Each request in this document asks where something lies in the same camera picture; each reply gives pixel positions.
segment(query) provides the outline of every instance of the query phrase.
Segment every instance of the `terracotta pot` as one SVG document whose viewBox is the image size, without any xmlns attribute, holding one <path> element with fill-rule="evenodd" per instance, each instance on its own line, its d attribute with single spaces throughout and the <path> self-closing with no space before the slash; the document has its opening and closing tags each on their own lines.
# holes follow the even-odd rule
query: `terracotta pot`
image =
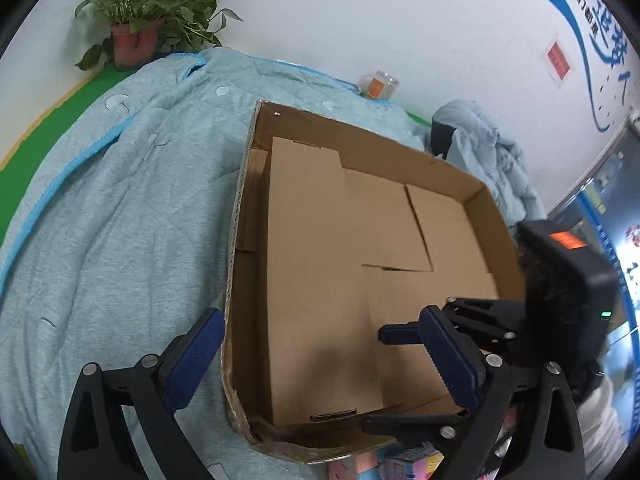
<svg viewBox="0 0 640 480">
<path fill-rule="evenodd" d="M 111 25 L 116 69 L 133 70 L 151 61 L 162 22 L 164 18 L 151 20 L 148 27 L 140 32 L 131 32 L 129 23 Z"/>
</svg>

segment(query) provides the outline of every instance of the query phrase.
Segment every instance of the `potted plant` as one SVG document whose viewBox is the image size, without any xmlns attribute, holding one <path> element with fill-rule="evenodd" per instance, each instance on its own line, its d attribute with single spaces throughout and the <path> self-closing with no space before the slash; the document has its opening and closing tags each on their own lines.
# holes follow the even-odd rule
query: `potted plant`
<svg viewBox="0 0 640 480">
<path fill-rule="evenodd" d="M 220 46 L 216 34 L 226 27 L 227 18 L 240 20 L 230 9 L 216 12 L 217 0 L 84 0 L 75 16 L 88 5 L 111 21 L 111 36 L 86 51 L 77 67 L 95 66 L 102 54 L 114 60 L 118 70 L 138 68 L 156 52 L 197 52 L 206 43 Z M 220 25 L 209 31 L 220 17 Z"/>
</svg>

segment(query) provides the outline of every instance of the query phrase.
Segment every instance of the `colorful box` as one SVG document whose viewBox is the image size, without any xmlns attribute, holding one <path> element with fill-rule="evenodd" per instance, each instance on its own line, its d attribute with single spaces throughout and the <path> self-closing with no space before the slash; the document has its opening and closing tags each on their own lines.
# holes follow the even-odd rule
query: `colorful box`
<svg viewBox="0 0 640 480">
<path fill-rule="evenodd" d="M 385 458 L 380 466 L 383 480 L 428 480 L 442 462 L 433 447 L 418 447 Z"/>
</svg>

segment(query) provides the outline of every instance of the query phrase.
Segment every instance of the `white wall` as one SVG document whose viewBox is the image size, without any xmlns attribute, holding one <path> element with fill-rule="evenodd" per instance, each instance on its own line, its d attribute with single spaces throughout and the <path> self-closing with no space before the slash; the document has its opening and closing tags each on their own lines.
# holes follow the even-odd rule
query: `white wall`
<svg viewBox="0 0 640 480">
<path fill-rule="evenodd" d="M 84 76 L 73 67 L 92 43 L 72 20 L 79 1 L 42 0 L 0 60 L 0 153 Z M 477 100 L 525 150 L 533 183 L 548 208 L 590 167 L 638 99 L 635 53 L 625 62 L 632 73 L 625 107 L 618 73 L 592 60 L 596 107 L 603 107 L 600 119 L 610 122 L 607 133 L 597 131 L 575 35 L 547 0 L 220 4 L 245 20 L 229 23 L 223 43 L 245 53 L 287 59 L 355 82 L 385 70 L 401 81 L 395 100 L 425 118 L 449 100 Z M 542 61 L 554 38 L 572 62 L 572 73 L 560 88 Z"/>
<path fill-rule="evenodd" d="M 34 120 L 88 77 L 74 66 L 108 33 L 75 20 L 82 0 L 40 0 L 0 58 L 0 161 Z"/>
</svg>

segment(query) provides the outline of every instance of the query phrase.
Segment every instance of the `red sticker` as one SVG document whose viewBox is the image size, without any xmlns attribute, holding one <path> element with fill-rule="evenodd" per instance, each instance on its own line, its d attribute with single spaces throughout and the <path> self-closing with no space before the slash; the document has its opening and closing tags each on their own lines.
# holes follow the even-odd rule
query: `red sticker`
<svg viewBox="0 0 640 480">
<path fill-rule="evenodd" d="M 560 81 L 564 81 L 564 78 L 569 73 L 571 67 L 569 66 L 569 62 L 566 60 L 566 56 L 557 41 L 555 41 L 548 50 L 546 56 L 549 58 L 551 65 L 556 70 Z"/>
</svg>

